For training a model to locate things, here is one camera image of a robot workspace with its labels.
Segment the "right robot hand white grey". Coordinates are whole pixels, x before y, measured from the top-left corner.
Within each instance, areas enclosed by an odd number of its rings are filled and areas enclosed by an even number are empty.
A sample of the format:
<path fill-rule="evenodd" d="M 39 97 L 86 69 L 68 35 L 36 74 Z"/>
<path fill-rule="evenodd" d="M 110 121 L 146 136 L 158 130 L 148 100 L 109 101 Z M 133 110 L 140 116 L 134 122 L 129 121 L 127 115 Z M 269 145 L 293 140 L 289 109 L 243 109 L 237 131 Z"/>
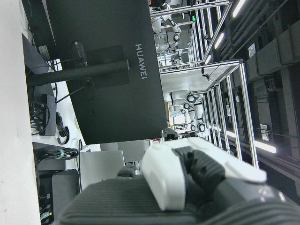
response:
<path fill-rule="evenodd" d="M 56 225 L 297 225 L 300 208 L 264 170 L 199 137 L 163 141 L 142 173 L 86 187 Z"/>

